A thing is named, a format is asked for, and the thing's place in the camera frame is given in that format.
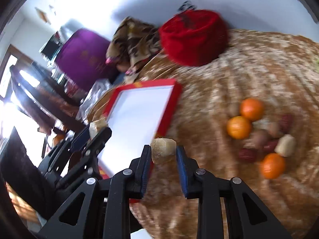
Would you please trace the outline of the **window with wooden frame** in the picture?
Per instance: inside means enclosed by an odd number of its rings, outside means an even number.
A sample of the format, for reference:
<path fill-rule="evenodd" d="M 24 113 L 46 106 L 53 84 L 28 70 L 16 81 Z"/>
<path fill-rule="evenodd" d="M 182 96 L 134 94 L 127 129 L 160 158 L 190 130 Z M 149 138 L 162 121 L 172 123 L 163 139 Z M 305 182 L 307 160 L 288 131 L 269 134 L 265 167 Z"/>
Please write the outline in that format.
<path fill-rule="evenodd" d="M 8 138 L 11 134 L 14 118 L 18 112 L 27 116 L 21 108 L 17 99 L 12 100 L 14 93 L 10 67 L 19 66 L 20 68 L 28 67 L 33 60 L 22 53 L 18 48 L 9 45 L 1 62 L 1 137 Z"/>

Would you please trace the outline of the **golden brown velvet cloth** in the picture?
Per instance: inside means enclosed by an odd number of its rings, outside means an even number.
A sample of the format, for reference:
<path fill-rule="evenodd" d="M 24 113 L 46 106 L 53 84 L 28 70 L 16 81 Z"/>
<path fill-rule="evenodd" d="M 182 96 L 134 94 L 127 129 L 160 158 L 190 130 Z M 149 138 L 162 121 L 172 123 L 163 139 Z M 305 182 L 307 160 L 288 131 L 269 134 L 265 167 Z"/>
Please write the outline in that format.
<path fill-rule="evenodd" d="M 293 238 L 303 238 L 318 217 L 318 44 L 302 36 L 233 30 L 219 58 L 201 67 L 173 63 L 161 52 L 142 69 L 138 81 L 176 79 L 183 87 L 166 133 L 187 155 L 216 177 L 240 177 L 267 205 Z M 265 129 L 292 114 L 296 150 L 286 171 L 267 180 L 260 164 L 241 163 L 252 141 L 226 133 L 229 104 L 245 98 L 264 102 L 256 128 Z"/>

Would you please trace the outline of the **clear plastic bag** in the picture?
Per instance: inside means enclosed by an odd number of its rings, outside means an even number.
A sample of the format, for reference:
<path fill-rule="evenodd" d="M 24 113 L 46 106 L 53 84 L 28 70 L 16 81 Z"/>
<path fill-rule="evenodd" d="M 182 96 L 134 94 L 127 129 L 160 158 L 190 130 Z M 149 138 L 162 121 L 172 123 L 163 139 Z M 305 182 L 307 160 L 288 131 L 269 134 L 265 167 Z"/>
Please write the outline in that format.
<path fill-rule="evenodd" d="M 97 80 L 81 103 L 76 115 L 76 120 L 88 122 L 90 110 L 93 108 L 95 103 L 97 103 L 98 100 L 111 88 L 113 88 L 113 85 L 108 79 Z"/>

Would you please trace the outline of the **pale taro chunk hexagonal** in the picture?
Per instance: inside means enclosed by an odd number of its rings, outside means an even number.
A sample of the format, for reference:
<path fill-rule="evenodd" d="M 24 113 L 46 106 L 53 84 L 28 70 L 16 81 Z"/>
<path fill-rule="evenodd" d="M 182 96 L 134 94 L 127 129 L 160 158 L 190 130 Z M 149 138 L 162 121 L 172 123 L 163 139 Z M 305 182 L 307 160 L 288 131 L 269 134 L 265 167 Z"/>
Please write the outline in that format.
<path fill-rule="evenodd" d="M 107 120 L 104 117 L 91 122 L 89 125 L 90 138 L 93 139 L 104 127 L 108 127 Z"/>

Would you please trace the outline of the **red velvet drawstring pouch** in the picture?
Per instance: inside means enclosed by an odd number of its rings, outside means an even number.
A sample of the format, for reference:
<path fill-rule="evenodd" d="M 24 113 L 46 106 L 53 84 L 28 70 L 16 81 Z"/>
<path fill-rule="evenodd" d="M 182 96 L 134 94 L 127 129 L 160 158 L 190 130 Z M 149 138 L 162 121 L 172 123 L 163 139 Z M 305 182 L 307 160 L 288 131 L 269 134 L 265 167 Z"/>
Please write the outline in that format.
<path fill-rule="evenodd" d="M 159 28 L 162 48 L 171 61 L 184 66 L 203 66 L 228 47 L 228 27 L 211 10 L 197 10 L 185 1 L 178 13 Z"/>

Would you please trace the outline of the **brown longan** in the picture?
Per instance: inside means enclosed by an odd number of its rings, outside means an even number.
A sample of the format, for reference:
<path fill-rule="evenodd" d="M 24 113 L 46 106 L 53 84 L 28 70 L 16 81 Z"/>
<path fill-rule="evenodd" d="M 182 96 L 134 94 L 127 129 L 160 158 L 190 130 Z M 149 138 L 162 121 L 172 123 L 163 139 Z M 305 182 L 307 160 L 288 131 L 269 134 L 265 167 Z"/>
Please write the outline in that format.
<path fill-rule="evenodd" d="M 267 131 L 272 138 L 278 139 L 282 136 L 281 127 L 277 122 L 269 123 Z"/>
<path fill-rule="evenodd" d="M 251 141 L 256 149 L 261 149 L 270 139 L 269 133 L 265 129 L 259 129 L 252 133 Z"/>

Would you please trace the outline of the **purple gift bag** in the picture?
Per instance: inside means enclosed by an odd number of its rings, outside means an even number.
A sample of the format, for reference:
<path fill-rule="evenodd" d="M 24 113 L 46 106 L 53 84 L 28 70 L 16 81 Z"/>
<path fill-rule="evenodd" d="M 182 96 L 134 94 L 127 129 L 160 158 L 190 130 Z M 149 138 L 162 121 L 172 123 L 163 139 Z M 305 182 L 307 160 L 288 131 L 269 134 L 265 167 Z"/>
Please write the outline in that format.
<path fill-rule="evenodd" d="M 114 64 L 107 65 L 110 41 L 88 29 L 77 30 L 62 46 L 55 63 L 79 88 L 89 91 L 99 79 L 113 83 L 119 76 Z"/>

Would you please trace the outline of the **red jujube bottom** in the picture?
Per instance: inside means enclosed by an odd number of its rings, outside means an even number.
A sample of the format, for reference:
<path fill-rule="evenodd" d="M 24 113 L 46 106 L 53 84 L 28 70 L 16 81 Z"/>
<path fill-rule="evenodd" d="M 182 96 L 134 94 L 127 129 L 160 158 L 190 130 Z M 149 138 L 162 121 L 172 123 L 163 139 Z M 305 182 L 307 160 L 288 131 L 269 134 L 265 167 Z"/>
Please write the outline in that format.
<path fill-rule="evenodd" d="M 238 158 L 243 162 L 255 162 L 257 159 L 257 151 L 251 148 L 243 148 L 238 152 Z"/>

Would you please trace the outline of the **red jujube top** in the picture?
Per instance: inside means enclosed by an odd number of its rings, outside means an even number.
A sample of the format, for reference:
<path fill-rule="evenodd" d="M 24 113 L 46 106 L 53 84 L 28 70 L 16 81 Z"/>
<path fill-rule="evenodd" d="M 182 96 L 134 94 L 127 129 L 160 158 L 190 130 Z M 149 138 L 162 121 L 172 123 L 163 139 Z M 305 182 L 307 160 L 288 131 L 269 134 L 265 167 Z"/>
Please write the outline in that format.
<path fill-rule="evenodd" d="M 293 121 L 294 121 L 294 116 L 292 114 L 287 113 L 282 115 L 279 120 L 279 126 L 280 126 L 281 132 L 284 134 L 287 134 L 291 129 Z"/>

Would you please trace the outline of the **red jujube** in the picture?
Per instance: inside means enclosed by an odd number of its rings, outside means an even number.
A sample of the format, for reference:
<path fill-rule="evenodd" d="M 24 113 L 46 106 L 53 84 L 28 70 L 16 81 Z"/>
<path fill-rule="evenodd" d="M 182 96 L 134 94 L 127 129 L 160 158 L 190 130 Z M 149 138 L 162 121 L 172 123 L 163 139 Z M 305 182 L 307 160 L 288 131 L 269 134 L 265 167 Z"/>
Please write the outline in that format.
<path fill-rule="evenodd" d="M 262 148 L 264 154 L 273 153 L 279 140 L 278 139 L 272 139 L 269 140 Z"/>
<path fill-rule="evenodd" d="M 287 134 L 291 129 L 293 121 L 294 121 L 294 116 L 292 114 L 287 113 L 282 115 L 279 120 L 279 126 L 280 126 L 281 132 L 284 134 Z"/>
<path fill-rule="evenodd" d="M 255 162 L 257 159 L 257 151 L 251 148 L 243 148 L 238 152 L 238 158 L 243 162 Z"/>

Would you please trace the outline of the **pale taro chunk cube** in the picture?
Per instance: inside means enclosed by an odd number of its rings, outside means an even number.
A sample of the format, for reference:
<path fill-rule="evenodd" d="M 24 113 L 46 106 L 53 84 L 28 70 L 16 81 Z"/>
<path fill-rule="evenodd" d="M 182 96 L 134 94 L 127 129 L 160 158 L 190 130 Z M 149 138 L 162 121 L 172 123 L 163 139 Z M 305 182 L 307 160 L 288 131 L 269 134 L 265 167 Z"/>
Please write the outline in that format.
<path fill-rule="evenodd" d="M 281 137 L 276 145 L 274 151 L 282 157 L 290 157 L 296 148 L 296 139 L 290 135 L 286 134 Z"/>

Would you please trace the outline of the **floral brown patterned cloth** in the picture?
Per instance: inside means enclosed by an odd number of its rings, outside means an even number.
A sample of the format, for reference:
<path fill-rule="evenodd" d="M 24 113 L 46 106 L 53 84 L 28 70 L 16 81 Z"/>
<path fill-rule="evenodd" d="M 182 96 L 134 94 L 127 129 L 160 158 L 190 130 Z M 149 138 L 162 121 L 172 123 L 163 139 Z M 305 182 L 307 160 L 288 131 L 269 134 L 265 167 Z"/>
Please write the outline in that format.
<path fill-rule="evenodd" d="M 124 82 L 133 83 L 144 66 L 160 51 L 159 28 L 126 17 L 117 28 L 106 52 L 107 65 L 124 73 Z"/>

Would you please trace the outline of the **red jujube middle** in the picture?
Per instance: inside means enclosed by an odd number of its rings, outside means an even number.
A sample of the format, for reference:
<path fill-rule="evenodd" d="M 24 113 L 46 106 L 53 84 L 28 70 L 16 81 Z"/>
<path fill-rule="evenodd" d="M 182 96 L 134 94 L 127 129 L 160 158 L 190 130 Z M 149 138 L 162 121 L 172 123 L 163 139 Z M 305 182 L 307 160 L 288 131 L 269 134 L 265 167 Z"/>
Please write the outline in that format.
<path fill-rule="evenodd" d="M 272 139 L 269 140 L 262 148 L 264 154 L 273 153 L 279 140 L 278 139 Z"/>

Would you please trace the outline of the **orange mandarin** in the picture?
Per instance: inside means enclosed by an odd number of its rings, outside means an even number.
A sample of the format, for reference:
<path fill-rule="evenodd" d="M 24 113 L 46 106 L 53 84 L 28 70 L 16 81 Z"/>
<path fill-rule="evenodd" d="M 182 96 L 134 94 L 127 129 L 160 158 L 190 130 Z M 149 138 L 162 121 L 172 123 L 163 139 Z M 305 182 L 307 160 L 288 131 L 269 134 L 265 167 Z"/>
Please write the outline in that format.
<path fill-rule="evenodd" d="M 264 103 L 255 98 L 247 98 L 241 102 L 240 113 L 251 122 L 262 119 Z"/>
<path fill-rule="evenodd" d="M 226 130 L 232 138 L 243 140 L 249 137 L 252 131 L 252 124 L 245 117 L 236 116 L 228 120 Z"/>
<path fill-rule="evenodd" d="M 276 179 L 286 170 L 286 160 L 277 153 L 269 153 L 261 162 L 260 171 L 265 179 Z"/>

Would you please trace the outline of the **red white box tray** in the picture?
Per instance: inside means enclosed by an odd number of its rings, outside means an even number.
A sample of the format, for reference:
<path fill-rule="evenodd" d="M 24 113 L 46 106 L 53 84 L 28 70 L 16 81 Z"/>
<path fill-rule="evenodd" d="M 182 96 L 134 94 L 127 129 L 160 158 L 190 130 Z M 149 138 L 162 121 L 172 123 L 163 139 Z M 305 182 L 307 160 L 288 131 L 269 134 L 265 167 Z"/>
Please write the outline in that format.
<path fill-rule="evenodd" d="M 98 155 L 107 177 L 127 169 L 153 139 L 165 137 L 181 93 L 182 86 L 175 79 L 115 89 L 103 113 L 112 135 Z"/>

